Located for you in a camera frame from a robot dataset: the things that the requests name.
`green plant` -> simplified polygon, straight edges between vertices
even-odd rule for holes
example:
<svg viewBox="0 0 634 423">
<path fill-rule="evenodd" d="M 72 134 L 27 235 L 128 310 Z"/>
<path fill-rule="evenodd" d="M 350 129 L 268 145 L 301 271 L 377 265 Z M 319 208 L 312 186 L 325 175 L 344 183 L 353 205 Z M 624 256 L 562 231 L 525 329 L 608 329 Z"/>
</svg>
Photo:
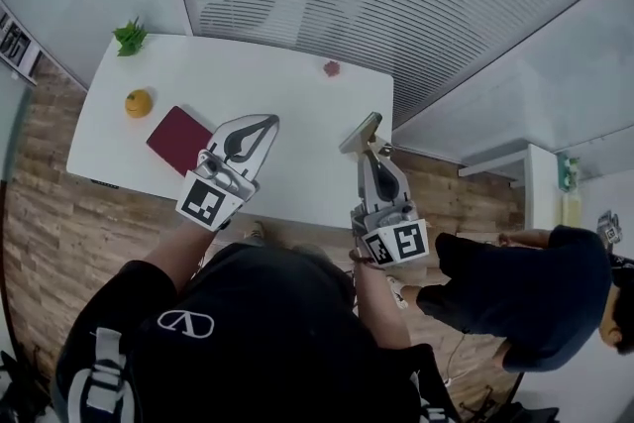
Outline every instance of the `green plant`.
<svg viewBox="0 0 634 423">
<path fill-rule="evenodd" d="M 143 46 L 143 39 L 148 34 L 144 30 L 143 25 L 139 26 L 137 18 L 134 22 L 128 22 L 125 27 L 115 29 L 113 34 L 115 39 L 121 44 L 119 48 L 118 56 L 130 56 L 139 52 Z"/>
</svg>

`man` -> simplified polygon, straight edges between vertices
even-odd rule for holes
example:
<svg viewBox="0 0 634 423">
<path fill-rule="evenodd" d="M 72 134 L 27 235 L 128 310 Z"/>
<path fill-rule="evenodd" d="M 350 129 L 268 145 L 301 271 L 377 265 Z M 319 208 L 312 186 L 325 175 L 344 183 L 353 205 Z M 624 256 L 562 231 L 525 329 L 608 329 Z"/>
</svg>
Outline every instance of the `man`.
<svg viewBox="0 0 634 423">
<path fill-rule="evenodd" d="M 458 421 L 367 255 L 358 318 L 323 253 L 262 234 L 193 276 L 214 236 L 187 222 L 92 298 L 57 364 L 62 421 Z"/>
<path fill-rule="evenodd" d="M 558 369 L 597 328 L 620 354 L 634 350 L 634 283 L 612 283 L 595 233 L 558 226 L 502 234 L 500 245 L 441 234 L 436 251 L 451 280 L 422 288 L 394 280 L 392 289 L 459 331 L 505 338 L 493 361 L 508 371 Z"/>
</svg>

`white table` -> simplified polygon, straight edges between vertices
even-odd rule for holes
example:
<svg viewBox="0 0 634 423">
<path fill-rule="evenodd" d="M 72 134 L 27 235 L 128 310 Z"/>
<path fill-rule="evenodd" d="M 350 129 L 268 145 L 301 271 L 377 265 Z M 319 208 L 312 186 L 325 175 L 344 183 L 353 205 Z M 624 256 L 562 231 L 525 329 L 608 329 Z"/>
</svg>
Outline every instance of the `white table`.
<svg viewBox="0 0 634 423">
<path fill-rule="evenodd" d="M 499 170 L 517 162 L 523 162 L 524 175 L 522 179 L 512 182 L 511 186 L 525 187 L 525 228 L 553 229 L 561 223 L 563 194 L 559 188 L 556 155 L 529 144 L 526 150 L 463 167 L 459 169 L 458 176 L 484 171 L 506 176 Z"/>
<path fill-rule="evenodd" d="M 117 50 L 113 40 L 90 86 L 69 172 L 176 199 L 182 176 L 146 145 L 173 106 L 212 132 L 236 117 L 275 113 L 280 131 L 258 175 L 261 190 L 243 211 L 350 227 L 359 203 L 357 165 L 338 146 L 372 111 L 383 116 L 377 134 L 391 140 L 391 76 L 342 63 L 329 78 L 326 58 L 209 38 L 149 35 L 137 55 L 117 57 Z M 154 99 L 143 119 L 124 109 L 137 88 Z"/>
</svg>

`red notebook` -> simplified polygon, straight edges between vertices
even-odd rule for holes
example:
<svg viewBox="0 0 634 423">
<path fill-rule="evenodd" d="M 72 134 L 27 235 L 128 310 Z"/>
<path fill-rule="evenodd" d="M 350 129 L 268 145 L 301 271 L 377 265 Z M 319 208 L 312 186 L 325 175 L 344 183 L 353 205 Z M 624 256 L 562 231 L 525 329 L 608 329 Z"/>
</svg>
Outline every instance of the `red notebook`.
<svg viewBox="0 0 634 423">
<path fill-rule="evenodd" d="M 211 133 L 178 106 L 169 110 L 146 143 L 180 174 L 194 170 L 198 153 L 207 147 Z"/>
</svg>

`wood panel flooring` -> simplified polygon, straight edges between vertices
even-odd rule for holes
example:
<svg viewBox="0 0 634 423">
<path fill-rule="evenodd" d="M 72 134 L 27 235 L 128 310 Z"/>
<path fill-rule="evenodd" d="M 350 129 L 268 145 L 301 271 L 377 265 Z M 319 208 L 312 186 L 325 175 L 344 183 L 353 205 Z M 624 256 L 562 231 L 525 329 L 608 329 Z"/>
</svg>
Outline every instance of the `wood panel flooring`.
<svg viewBox="0 0 634 423">
<path fill-rule="evenodd" d="M 45 58 L 36 79 L 7 188 L 4 268 L 17 340 L 27 355 L 38 348 L 40 368 L 51 377 L 70 326 L 90 297 L 123 263 L 141 258 L 181 219 L 172 201 L 106 188 L 67 173 L 66 158 L 85 92 Z M 94 150 L 99 150 L 97 140 Z M 413 198 L 430 223 L 430 242 L 443 231 L 521 229 L 522 194 L 503 178 L 458 178 L 453 164 L 403 152 L 392 159 L 407 173 Z M 252 220 L 239 216 L 218 236 L 210 254 L 242 238 Z M 288 246 L 319 245 L 338 266 L 350 269 L 348 231 L 269 219 L 264 224 L 270 238 Z M 430 256 L 397 274 L 410 282 L 442 283 L 446 278 L 434 267 L 436 261 Z M 422 265 L 429 267 L 426 278 L 421 277 Z M 446 376 L 462 334 L 415 308 L 403 313 L 414 343 L 434 347 Z M 456 379 L 450 392 L 457 405 L 477 404 L 487 385 L 496 399 L 505 399 L 516 375 L 497 370 L 488 361 L 499 343 L 488 336 L 465 337 L 449 372 Z"/>
</svg>

